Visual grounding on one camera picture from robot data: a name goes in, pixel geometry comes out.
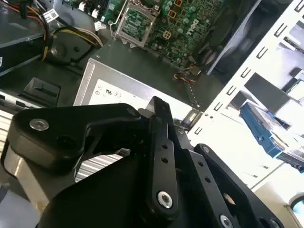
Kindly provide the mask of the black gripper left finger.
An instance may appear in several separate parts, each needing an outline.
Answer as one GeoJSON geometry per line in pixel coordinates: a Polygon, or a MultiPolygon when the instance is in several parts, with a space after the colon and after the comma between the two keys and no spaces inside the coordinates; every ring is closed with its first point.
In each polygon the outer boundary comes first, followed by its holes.
{"type": "Polygon", "coordinates": [[[153,97],[146,117],[129,104],[23,110],[7,136],[7,172],[42,215],[61,191],[127,156],[173,152],[168,103],[153,97]]]}

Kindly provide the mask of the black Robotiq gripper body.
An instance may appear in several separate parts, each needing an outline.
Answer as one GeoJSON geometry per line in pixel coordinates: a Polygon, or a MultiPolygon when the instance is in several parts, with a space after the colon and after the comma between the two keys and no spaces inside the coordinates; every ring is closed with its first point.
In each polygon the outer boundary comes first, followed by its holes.
{"type": "Polygon", "coordinates": [[[214,214],[188,157],[127,156],[57,194],[41,228],[211,228],[214,214]]]}

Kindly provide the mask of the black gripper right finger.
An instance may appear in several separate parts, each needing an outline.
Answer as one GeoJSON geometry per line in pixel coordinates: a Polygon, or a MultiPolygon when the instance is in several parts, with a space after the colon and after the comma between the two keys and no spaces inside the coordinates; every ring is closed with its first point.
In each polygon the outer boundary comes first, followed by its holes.
{"type": "Polygon", "coordinates": [[[188,228],[282,228],[280,219],[205,144],[175,130],[180,215],[188,228]]]}

